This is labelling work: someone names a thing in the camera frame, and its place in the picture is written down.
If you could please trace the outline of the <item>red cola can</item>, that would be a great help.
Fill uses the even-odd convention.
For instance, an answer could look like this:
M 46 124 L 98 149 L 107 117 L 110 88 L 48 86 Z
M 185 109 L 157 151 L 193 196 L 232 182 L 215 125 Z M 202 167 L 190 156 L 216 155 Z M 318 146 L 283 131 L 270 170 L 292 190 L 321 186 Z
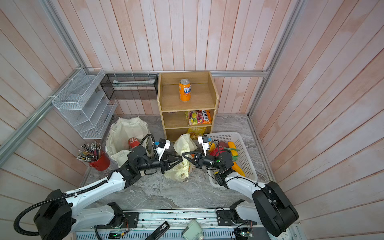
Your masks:
M 133 137 L 128 140 L 128 144 L 129 144 L 129 148 L 132 149 L 140 145 L 140 140 Z

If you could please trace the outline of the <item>floral canvas tote bag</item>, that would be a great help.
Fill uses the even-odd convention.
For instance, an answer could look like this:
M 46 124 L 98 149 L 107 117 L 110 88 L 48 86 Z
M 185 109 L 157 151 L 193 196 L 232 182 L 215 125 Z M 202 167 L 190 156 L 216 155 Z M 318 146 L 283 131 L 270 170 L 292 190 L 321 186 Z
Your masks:
M 129 139 L 137 138 L 139 141 L 150 134 L 148 124 L 139 117 L 132 119 L 119 118 L 111 125 L 106 141 L 106 153 L 111 160 L 121 167 L 128 160 L 131 152 Z

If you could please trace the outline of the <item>yellow plastic grocery bag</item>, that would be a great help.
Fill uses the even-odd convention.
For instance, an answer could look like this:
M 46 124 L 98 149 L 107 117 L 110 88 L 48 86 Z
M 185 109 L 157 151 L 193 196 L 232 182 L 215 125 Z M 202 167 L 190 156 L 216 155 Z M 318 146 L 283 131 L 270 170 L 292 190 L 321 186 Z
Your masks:
M 181 135 L 174 143 L 174 150 L 178 155 L 182 153 L 191 152 L 197 149 L 196 144 L 191 139 L 191 134 Z M 177 164 L 169 171 L 165 171 L 165 178 L 176 181 L 184 182 L 190 173 L 191 163 L 183 158 L 183 161 Z

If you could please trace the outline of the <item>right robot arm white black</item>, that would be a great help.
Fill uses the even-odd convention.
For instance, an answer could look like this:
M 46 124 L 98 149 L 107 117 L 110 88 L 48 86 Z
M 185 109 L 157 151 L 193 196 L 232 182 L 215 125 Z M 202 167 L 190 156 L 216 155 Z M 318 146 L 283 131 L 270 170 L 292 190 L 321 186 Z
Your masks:
M 233 156 L 229 151 L 215 155 L 193 151 L 182 153 L 182 157 L 197 168 L 206 166 L 218 170 L 214 179 L 219 186 L 237 191 L 253 201 L 235 206 L 241 220 L 261 223 L 271 235 L 278 237 L 299 219 L 297 210 L 276 182 L 265 184 L 243 177 L 233 169 Z

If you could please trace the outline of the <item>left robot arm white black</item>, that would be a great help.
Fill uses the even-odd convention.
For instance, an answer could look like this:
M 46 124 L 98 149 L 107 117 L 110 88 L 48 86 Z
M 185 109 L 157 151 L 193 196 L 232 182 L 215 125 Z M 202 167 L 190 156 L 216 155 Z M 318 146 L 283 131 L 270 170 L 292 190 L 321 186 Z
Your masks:
M 170 144 L 165 139 L 153 141 L 152 157 L 148 156 L 143 145 L 138 145 L 128 153 L 127 161 L 107 177 L 77 190 L 51 192 L 44 201 L 28 207 L 16 217 L 14 230 L 18 234 L 39 236 L 43 240 L 62 240 L 80 225 L 83 209 L 105 196 L 132 186 L 142 177 L 141 171 L 160 168 L 165 172 L 181 163 L 181 156 L 167 153 Z M 21 219 L 34 209 L 38 210 L 34 217 L 37 231 L 24 230 L 20 225 Z

